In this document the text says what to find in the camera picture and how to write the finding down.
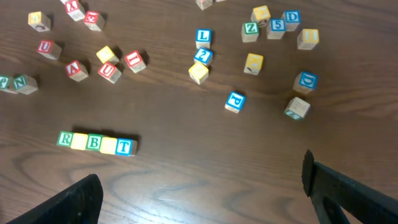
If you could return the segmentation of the yellow O block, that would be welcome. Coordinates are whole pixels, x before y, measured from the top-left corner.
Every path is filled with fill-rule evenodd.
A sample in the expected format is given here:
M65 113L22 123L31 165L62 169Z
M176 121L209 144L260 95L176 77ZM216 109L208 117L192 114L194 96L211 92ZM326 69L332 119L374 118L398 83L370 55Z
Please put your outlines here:
M74 133L70 148L84 151L86 149L87 140L88 140L87 134Z
M117 142L118 142L117 138L110 138L107 136L102 137L99 149L100 153L115 155Z

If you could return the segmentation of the blue D block right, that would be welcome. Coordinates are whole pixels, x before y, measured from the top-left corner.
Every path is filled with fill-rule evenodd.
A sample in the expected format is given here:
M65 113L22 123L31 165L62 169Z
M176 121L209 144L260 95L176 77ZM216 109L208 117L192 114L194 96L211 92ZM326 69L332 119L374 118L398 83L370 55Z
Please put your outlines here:
M300 72L296 77L293 90L308 95L315 90L318 83L318 76L310 72Z

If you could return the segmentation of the yellow block centre left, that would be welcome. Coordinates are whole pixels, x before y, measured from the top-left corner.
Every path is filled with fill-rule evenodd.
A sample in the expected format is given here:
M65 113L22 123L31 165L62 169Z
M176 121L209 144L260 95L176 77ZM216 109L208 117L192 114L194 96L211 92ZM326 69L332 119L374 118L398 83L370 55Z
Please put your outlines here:
M109 46L105 46L97 51L96 56L99 58L102 64L109 62L110 64L116 65L119 63L119 58Z

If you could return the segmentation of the green Z block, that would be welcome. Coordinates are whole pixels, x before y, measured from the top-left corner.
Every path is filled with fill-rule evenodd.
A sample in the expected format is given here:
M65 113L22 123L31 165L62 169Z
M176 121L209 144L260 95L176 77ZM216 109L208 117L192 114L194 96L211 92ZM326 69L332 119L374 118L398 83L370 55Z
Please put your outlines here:
M259 37L259 26L257 22L244 22L241 37L244 43L256 42Z

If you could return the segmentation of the red u block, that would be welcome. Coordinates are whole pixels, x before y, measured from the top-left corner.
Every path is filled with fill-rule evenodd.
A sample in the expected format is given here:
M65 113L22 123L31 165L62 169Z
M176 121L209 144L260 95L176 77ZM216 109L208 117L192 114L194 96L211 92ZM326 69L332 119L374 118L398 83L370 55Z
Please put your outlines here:
M113 64L105 62L98 70L98 74L107 81L115 84L122 75L122 72Z
M37 53L51 60L58 60L62 53L62 48L52 40L41 40L37 47Z

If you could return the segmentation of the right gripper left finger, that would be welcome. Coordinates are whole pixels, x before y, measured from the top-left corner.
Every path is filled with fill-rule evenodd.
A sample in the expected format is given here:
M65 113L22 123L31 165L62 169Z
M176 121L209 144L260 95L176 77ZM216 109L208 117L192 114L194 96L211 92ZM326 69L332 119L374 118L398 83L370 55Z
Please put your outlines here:
M99 177L90 174L9 224L97 224L103 203Z

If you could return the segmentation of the green R block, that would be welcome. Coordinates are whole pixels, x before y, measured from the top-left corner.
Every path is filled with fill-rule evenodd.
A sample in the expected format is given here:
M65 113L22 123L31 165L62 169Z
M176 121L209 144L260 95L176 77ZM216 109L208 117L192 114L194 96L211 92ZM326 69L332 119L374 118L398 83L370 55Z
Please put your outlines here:
M70 147L72 145L74 133L68 131L60 131L57 139L57 145L63 147Z

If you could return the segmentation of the blue d block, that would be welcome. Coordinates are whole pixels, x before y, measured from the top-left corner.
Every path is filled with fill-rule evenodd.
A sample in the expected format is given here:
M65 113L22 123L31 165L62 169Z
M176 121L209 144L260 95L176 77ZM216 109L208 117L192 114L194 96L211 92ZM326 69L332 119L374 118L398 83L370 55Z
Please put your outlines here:
M315 90L318 83L318 76L310 72L300 72L296 77L293 90L308 95Z
M286 10L282 14L281 18L285 21L287 32L295 31L301 23L301 15L299 10Z

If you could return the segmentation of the red I block left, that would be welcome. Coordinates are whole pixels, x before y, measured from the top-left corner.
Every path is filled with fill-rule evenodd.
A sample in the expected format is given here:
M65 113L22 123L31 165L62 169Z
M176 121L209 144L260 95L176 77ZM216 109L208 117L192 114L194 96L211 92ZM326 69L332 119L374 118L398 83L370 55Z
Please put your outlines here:
M147 68L147 52L145 50L134 50L124 56L127 66L134 72Z

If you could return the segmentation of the yellow block far left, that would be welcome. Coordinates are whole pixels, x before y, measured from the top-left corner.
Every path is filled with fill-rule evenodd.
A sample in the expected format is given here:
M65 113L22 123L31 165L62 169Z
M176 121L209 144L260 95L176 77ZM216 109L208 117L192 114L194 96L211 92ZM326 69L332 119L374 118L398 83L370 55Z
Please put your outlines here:
M46 32L51 30L52 22L41 11L37 11L29 13L28 24L37 32Z

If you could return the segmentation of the green B block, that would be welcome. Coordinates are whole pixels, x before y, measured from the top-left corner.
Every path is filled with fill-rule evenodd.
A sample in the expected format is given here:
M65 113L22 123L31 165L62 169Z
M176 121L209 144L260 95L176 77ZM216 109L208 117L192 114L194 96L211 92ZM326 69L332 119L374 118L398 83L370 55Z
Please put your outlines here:
M100 134L89 134L86 144L86 150L99 151L101 147L103 135Z

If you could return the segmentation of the blue L block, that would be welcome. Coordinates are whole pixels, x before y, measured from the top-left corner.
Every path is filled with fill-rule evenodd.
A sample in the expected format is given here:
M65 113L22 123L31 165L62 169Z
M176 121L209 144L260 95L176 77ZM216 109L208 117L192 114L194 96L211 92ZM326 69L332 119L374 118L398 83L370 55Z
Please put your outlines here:
M196 48L204 47L209 49L211 46L211 35L212 31L210 29L197 29L195 36Z

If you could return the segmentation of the blue D block top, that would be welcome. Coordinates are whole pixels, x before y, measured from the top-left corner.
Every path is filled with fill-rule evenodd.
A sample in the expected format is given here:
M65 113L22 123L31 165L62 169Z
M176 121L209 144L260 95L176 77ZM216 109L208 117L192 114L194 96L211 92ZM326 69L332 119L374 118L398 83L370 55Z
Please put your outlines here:
M299 10L286 10L282 14L281 18L285 21L287 32L295 31L301 23L301 15Z

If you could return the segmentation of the yellow 8 block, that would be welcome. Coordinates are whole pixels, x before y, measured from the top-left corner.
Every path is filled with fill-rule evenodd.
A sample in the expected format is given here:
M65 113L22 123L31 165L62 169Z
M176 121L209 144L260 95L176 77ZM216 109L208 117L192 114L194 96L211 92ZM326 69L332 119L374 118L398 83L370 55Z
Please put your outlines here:
M318 29L302 29L297 37L297 48L299 50L312 50L320 43Z

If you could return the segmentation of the blue T block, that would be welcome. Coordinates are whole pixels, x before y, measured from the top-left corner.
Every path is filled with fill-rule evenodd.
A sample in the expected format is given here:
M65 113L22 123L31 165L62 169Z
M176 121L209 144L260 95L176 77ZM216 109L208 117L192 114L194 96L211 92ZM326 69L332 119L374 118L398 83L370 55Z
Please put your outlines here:
M115 154L119 156L135 156L137 152L137 141L132 139L117 139Z

